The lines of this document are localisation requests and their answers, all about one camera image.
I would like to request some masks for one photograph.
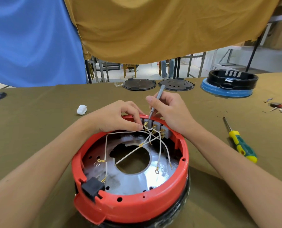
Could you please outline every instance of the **central hole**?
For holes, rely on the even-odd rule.
[[[121,143],[110,152],[109,156],[115,158],[115,162],[117,162],[138,147],[139,146],[125,146]],[[141,147],[116,166],[123,173],[136,174],[143,171],[148,166],[149,159],[149,153],[145,148]]]

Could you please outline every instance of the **fingernail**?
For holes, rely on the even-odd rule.
[[[151,96],[147,96],[145,99],[147,100],[147,102],[151,102],[152,101],[152,97]]]

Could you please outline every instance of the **mustard fabric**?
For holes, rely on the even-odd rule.
[[[256,38],[279,0],[64,0],[84,58],[145,64]]]

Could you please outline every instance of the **blue ring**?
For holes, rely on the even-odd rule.
[[[226,90],[222,89],[217,86],[213,86],[209,84],[206,81],[206,78],[203,80],[201,83],[201,88],[205,90],[206,92],[215,94],[215,95],[220,95],[220,96],[226,96],[226,97],[236,97],[236,98],[241,98],[241,97],[247,97],[250,96],[253,93],[253,90]]]

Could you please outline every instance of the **white tiled floor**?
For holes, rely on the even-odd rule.
[[[187,76],[187,70],[188,70],[188,64],[184,64],[185,62],[181,62],[180,65],[180,72],[179,72],[179,77],[186,78]],[[197,77],[199,74],[199,67],[191,65],[190,67],[190,74]],[[143,64],[139,65],[138,71],[137,71],[137,78],[139,79],[150,79],[150,80],[161,80],[162,78],[158,74],[159,72],[159,67],[157,65],[157,62],[155,63],[150,63],[150,64]],[[124,78],[124,72],[123,69],[120,70],[109,70],[109,80],[110,82],[124,82],[130,77],[135,77],[134,72],[126,72],[126,78]],[[98,79],[99,81],[101,80],[101,73],[100,71],[97,71]],[[206,77],[208,75],[207,70],[202,70],[201,77]],[[0,83],[0,89],[5,88],[6,85]]]

